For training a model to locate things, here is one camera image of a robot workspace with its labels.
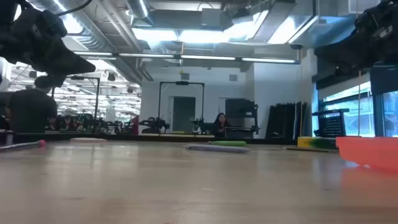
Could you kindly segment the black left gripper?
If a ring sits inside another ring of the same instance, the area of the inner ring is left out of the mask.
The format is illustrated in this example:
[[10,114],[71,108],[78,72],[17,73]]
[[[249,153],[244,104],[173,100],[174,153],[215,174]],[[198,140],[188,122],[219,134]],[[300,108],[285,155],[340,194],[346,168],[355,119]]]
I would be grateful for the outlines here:
[[68,49],[61,18],[27,1],[1,0],[1,57],[8,62],[48,66],[50,75],[94,72],[96,67]]

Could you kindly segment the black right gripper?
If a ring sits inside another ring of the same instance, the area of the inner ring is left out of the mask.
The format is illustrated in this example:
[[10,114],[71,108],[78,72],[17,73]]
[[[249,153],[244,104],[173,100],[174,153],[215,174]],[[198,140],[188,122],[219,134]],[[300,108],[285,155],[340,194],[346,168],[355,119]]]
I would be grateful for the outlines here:
[[381,1],[355,20],[356,36],[316,47],[314,54],[343,68],[397,65],[397,1]]

